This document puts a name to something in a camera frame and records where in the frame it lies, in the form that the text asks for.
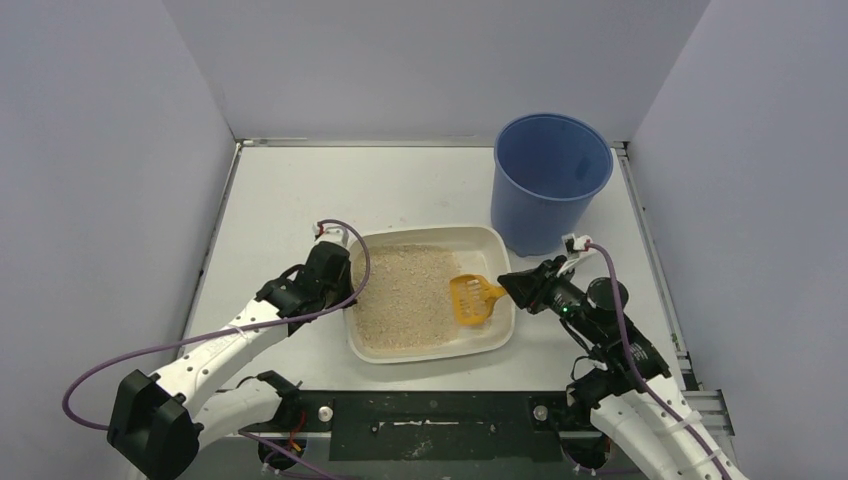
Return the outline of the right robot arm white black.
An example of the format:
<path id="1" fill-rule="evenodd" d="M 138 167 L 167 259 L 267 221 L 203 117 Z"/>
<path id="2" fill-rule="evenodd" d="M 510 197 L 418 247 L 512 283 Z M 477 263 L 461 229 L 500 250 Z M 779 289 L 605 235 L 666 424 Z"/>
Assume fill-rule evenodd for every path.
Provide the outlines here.
<path id="1" fill-rule="evenodd" d="M 685 398 L 669 363 L 624 313 L 613 274 L 581 289 L 560 256 L 498 277 L 515 305 L 550 311 L 595 364 L 566 388 L 567 414 L 603 433 L 649 479 L 741 479 L 743 473 Z"/>

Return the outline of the blue plastic bucket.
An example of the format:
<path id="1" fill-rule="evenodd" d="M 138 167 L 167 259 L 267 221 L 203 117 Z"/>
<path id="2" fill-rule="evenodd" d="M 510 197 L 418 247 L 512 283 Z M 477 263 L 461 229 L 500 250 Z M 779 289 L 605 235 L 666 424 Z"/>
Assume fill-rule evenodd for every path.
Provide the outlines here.
<path id="1" fill-rule="evenodd" d="M 610 180 L 614 159 L 604 137 L 570 116 L 537 113 L 509 122 L 493 148 L 490 220 L 519 257 L 562 246 Z"/>

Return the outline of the orange plastic litter scoop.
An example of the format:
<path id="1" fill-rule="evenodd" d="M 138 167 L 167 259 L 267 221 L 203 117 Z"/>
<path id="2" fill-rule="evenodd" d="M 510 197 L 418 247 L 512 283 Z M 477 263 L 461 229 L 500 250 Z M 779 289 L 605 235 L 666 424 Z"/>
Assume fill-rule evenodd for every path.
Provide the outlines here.
<path id="1" fill-rule="evenodd" d="M 493 314 L 497 301 L 506 290 L 485 277 L 464 274 L 449 281 L 451 305 L 455 320 L 462 326 L 478 326 Z"/>

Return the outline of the white plastic litter tray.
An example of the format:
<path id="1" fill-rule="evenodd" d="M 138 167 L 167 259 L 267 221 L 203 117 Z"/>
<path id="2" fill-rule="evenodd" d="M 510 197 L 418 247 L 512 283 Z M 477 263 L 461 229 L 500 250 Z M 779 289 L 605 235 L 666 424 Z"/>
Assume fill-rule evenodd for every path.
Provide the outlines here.
<path id="1" fill-rule="evenodd" d="M 482 324 L 456 321 L 449 282 L 461 274 L 494 281 L 510 271 L 499 234 L 486 226 L 386 230 L 350 246 L 355 284 L 366 285 L 344 312 L 348 344 L 363 361 L 398 364 L 446 359 L 504 346 L 515 309 L 496 305 Z"/>

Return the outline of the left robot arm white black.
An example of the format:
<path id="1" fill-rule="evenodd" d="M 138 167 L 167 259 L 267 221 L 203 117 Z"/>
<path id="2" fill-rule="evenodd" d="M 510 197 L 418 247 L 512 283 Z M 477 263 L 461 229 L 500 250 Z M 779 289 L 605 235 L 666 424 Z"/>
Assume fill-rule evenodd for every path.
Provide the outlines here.
<path id="1" fill-rule="evenodd" d="M 271 420 L 294 389 L 273 373 L 228 392 L 220 387 L 257 355 L 354 297 L 349 249 L 341 239 L 317 239 L 304 264 L 266 282 L 224 328 L 151 374 L 128 374 L 118 386 L 108 443 L 146 478 L 178 478 L 203 447 Z"/>

